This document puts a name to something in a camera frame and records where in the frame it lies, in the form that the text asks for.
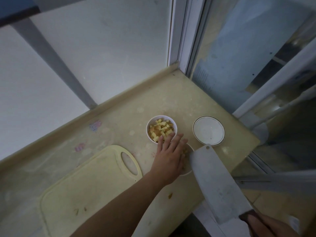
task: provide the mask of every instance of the dark wooden handle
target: dark wooden handle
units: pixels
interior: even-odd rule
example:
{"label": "dark wooden handle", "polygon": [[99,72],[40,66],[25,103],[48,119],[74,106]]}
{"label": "dark wooden handle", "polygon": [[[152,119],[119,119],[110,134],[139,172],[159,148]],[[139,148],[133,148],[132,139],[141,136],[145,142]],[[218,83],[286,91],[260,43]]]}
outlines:
{"label": "dark wooden handle", "polygon": [[268,228],[268,230],[271,231],[271,233],[272,233],[274,236],[276,236],[275,233],[274,233],[274,231],[270,228],[269,225],[267,225],[267,224],[263,221],[263,219],[261,219],[261,217],[257,214],[257,212],[255,212],[255,210],[250,210],[250,211],[247,211],[247,212],[245,212],[245,213],[239,215],[239,219],[241,219],[242,221],[244,221],[244,222],[247,223],[247,225],[249,226],[249,228],[250,228],[250,230],[251,230],[251,232],[252,232],[252,236],[253,236],[253,237],[259,237],[259,236],[258,236],[257,233],[253,230],[252,226],[249,224],[249,222],[248,222],[248,215],[252,215],[253,217],[257,218],[265,227]]}

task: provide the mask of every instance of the hand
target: hand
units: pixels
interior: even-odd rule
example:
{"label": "hand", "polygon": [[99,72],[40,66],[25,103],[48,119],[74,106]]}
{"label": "hand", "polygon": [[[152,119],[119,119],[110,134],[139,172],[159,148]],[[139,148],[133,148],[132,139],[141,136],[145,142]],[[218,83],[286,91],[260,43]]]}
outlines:
{"label": "hand", "polygon": [[153,181],[156,182],[159,188],[174,182],[180,175],[183,167],[185,155],[182,154],[182,151],[188,140],[181,140],[183,134],[176,135],[172,140],[173,137],[174,133],[168,135],[164,144],[162,144],[163,136],[159,137],[157,153],[149,171]]}
{"label": "hand", "polygon": [[248,215],[248,223],[254,230],[254,232],[259,237],[299,237],[298,233],[295,232],[289,225],[283,223],[282,221],[273,219],[269,216],[263,215],[261,213],[257,214],[261,217],[263,222],[271,228],[271,230],[275,233],[272,234],[271,231],[261,223],[253,215]]}

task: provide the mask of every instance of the countertop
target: countertop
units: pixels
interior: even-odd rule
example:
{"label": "countertop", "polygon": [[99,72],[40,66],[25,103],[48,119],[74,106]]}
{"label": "countertop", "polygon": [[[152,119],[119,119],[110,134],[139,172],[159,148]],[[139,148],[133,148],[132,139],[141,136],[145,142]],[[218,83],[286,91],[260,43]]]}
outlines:
{"label": "countertop", "polygon": [[[214,150],[230,172],[259,144],[242,123],[180,70],[173,71],[5,172],[0,177],[0,235],[44,236],[38,197],[108,145],[129,150],[142,173],[147,173],[157,146],[148,139],[146,124],[156,115],[170,116],[194,149],[202,144],[193,135],[193,122],[205,115],[220,120],[226,136]],[[194,174],[180,176],[157,195],[133,236],[168,236],[203,199]]]}

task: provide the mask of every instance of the knife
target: knife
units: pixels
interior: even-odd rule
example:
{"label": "knife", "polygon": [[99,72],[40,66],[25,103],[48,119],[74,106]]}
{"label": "knife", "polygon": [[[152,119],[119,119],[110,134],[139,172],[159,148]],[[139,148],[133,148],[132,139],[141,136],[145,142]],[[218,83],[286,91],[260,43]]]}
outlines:
{"label": "knife", "polygon": [[248,224],[256,237],[258,235],[248,223],[248,215],[253,215],[274,234],[252,208],[211,145],[204,145],[190,153],[190,165],[219,225],[230,219],[240,218]]}

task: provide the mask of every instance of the white bowl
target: white bowl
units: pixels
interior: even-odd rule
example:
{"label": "white bowl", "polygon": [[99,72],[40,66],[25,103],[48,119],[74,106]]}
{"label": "white bowl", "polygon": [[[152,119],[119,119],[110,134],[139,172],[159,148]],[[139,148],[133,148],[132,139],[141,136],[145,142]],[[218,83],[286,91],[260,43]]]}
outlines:
{"label": "white bowl", "polygon": [[225,138],[225,129],[221,122],[211,116],[201,116],[193,123],[193,134],[202,144],[216,146]]}
{"label": "white bowl", "polygon": [[170,123],[173,124],[173,131],[175,132],[175,135],[177,134],[177,131],[178,131],[178,128],[177,128],[177,124],[174,122],[173,119],[171,119],[169,116],[155,116],[153,117],[152,119],[150,119],[150,121],[148,121],[147,123],[147,126],[146,126],[146,135],[148,136],[148,138],[155,144],[158,144],[157,142],[154,142],[151,137],[148,135],[148,130],[149,130],[149,126],[150,125],[155,125],[156,124],[156,120],[159,120],[159,119],[163,119],[163,120],[170,120]]}
{"label": "white bowl", "polygon": [[186,147],[188,148],[188,153],[185,155],[185,159],[184,159],[185,168],[181,171],[180,176],[185,176],[192,172],[192,168],[191,168],[190,160],[189,160],[189,153],[193,152],[194,149],[188,143],[186,144]]}

